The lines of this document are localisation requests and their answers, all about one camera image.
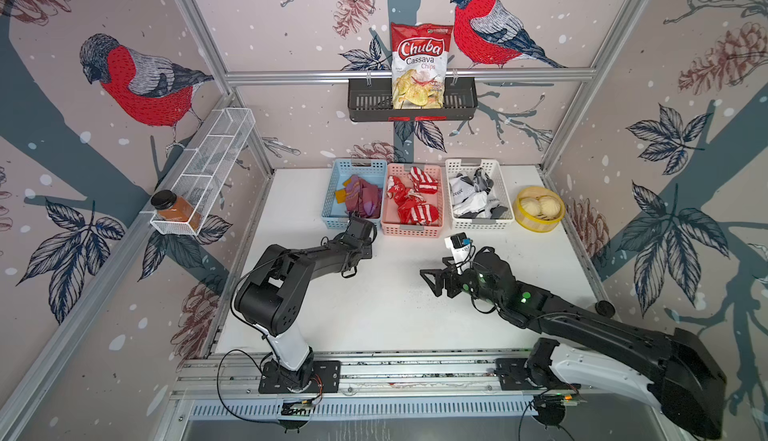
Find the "purple yellow sock top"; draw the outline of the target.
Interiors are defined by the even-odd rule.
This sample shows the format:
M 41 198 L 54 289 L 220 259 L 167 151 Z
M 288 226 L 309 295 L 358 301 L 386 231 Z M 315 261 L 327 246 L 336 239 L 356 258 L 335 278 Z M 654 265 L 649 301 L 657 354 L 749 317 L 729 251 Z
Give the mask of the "purple yellow sock top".
M 373 219 L 381 215 L 382 189 L 375 184 L 364 180 L 361 199 L 358 202 L 344 203 L 349 214 L 358 217 Z

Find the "purple yellow sock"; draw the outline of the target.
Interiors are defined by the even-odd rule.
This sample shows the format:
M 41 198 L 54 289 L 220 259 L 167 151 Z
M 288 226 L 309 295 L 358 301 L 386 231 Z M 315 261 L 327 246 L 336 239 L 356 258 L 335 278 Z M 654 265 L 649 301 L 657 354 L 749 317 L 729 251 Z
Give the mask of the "purple yellow sock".
M 381 215 L 382 189 L 375 184 L 364 180 L 361 199 L 358 202 L 344 203 L 349 214 L 358 217 L 373 219 Z
M 334 197 L 337 204 L 358 202 L 361 199 L 364 180 L 358 175 L 352 175 L 342 183 L 342 187 L 335 191 Z

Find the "red snowflake sock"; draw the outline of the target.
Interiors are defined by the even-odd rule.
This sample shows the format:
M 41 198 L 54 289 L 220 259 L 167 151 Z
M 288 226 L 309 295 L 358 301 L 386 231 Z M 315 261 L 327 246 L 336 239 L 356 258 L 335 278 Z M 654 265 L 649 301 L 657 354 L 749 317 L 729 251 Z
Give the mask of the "red snowflake sock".
M 397 206 L 401 206 L 407 201 L 411 194 L 411 189 L 407 187 L 398 176 L 389 175 L 387 178 L 386 194 L 389 200 Z

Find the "red santa pattern sock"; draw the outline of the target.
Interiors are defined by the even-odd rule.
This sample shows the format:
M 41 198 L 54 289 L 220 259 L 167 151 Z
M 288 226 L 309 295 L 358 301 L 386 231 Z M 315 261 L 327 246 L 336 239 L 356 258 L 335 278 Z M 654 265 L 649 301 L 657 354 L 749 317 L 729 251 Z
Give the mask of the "red santa pattern sock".
M 440 222 L 437 207 L 419 196 L 406 196 L 398 205 L 399 220 L 402 224 L 432 226 Z

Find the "red white striped sock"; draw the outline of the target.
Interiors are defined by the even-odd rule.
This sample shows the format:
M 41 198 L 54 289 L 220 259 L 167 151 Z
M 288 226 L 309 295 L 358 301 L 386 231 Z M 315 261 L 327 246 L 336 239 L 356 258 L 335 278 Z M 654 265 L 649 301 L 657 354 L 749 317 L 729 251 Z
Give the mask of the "red white striped sock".
M 439 182 L 419 167 L 413 166 L 409 171 L 413 189 L 420 194 L 436 194 Z

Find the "white grey patterned sock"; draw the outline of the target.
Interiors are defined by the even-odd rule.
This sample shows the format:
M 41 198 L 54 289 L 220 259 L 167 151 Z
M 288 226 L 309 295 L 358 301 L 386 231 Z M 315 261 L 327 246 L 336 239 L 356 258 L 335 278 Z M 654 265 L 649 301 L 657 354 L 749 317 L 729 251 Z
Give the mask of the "white grey patterned sock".
M 490 175 L 484 170 L 483 167 L 478 167 L 475 170 L 472 179 L 473 179 L 473 186 L 476 192 L 478 193 L 484 192 L 487 195 L 491 194 L 494 188 L 495 182 L 490 177 Z

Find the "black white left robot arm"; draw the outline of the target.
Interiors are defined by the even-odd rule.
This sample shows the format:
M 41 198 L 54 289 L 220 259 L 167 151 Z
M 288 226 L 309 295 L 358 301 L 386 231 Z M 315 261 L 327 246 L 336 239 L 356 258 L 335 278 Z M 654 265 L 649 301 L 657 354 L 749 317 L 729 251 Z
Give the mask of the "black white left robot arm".
M 317 247 L 268 246 L 256 265 L 242 275 L 230 311 L 267 341 L 272 360 L 266 364 L 266 379 L 296 393 L 321 385 L 314 352 L 296 325 L 310 282 L 327 275 L 354 277 L 358 264 L 373 257 L 376 237 L 373 222 L 353 216 L 343 232 L 323 238 Z

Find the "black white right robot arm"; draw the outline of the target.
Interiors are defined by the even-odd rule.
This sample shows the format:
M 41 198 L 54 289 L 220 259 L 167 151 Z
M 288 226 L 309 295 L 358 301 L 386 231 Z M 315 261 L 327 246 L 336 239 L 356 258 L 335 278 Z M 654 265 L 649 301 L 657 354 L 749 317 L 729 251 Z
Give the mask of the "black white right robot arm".
M 509 324 L 539 334 L 525 363 L 536 387 L 588 385 L 641 401 L 693 436 L 722 435 L 727 378 L 699 339 L 639 328 L 518 280 L 491 247 L 423 269 L 435 296 L 469 295 Z

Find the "pink plastic basket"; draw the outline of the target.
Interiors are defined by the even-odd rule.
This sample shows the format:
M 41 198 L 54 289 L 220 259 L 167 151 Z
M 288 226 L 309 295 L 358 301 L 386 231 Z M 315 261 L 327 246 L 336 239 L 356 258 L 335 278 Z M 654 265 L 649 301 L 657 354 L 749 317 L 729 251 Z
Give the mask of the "pink plastic basket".
M 413 167 L 419 167 L 426 173 L 434 177 L 439 182 L 439 189 L 436 194 L 420 194 L 413 189 L 413 184 L 409 178 L 409 171 Z M 387 198 L 387 179 L 384 187 L 384 199 L 382 206 L 382 218 L 381 223 L 384 233 L 387 235 L 395 236 L 417 236 L 426 238 L 437 238 L 443 228 L 445 220 L 444 209 L 444 187 L 445 182 L 442 180 L 442 170 L 438 165 L 433 164 L 400 164 L 391 163 L 387 167 L 387 178 L 389 175 L 398 176 L 402 182 L 411 189 L 409 196 L 419 196 L 425 199 L 428 203 L 437 207 L 440 215 L 440 222 L 432 226 L 416 226 L 402 224 L 399 220 L 397 209 L 398 206 Z

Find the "yellow bowl with buns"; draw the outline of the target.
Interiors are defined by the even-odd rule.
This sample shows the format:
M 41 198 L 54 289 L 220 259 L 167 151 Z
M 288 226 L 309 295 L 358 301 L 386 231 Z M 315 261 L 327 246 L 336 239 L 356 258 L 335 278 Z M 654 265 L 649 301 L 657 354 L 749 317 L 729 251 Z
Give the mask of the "yellow bowl with buns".
M 553 191 L 540 186 L 523 188 L 516 196 L 512 208 L 516 222 L 536 233 L 551 232 L 566 214 L 562 199 Z

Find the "black round knob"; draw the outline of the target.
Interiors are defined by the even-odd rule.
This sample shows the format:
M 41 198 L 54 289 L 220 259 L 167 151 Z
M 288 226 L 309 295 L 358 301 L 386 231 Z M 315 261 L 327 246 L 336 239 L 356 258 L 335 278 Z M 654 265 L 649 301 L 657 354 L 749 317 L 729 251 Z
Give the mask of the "black round knob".
M 616 314 L 615 306 L 607 300 L 597 301 L 594 305 L 595 312 L 608 319 L 612 319 Z

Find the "orange spice jar black lid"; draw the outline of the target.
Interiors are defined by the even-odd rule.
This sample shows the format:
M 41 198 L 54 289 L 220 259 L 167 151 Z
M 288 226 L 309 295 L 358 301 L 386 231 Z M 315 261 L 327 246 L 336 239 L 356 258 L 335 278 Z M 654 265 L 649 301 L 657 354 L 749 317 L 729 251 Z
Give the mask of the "orange spice jar black lid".
M 173 191 L 157 191 L 152 195 L 150 203 L 164 220 L 188 224 L 194 231 L 200 228 L 200 213 L 190 202 Z

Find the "red Chuba cassava chips bag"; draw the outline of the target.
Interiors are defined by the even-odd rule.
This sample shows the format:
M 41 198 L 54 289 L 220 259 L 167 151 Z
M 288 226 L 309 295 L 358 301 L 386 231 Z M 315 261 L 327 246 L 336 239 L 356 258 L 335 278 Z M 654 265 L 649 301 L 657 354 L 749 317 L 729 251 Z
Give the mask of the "red Chuba cassava chips bag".
M 394 109 L 440 109 L 452 25 L 392 23 L 391 71 Z

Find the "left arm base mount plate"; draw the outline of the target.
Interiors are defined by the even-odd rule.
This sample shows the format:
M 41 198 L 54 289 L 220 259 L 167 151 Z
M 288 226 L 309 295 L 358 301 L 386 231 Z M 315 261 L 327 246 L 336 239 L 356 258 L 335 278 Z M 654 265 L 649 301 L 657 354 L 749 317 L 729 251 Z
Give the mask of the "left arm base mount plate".
M 319 394 L 337 393 L 341 378 L 338 360 L 307 360 L 298 371 L 290 371 L 275 360 L 262 368 L 260 394 Z

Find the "clear acrylic wall shelf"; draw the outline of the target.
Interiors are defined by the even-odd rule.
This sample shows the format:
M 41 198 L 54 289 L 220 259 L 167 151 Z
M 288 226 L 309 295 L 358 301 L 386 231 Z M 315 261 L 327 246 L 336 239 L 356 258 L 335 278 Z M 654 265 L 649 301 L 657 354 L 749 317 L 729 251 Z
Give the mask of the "clear acrylic wall shelf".
M 190 155 L 181 173 L 169 187 L 160 189 L 171 190 L 190 202 L 200 213 L 200 228 L 194 231 L 188 224 L 166 221 L 151 205 L 154 212 L 150 224 L 159 234 L 195 237 L 202 234 L 254 124 L 254 115 L 247 108 L 228 107 L 218 112 L 199 145 L 189 150 Z

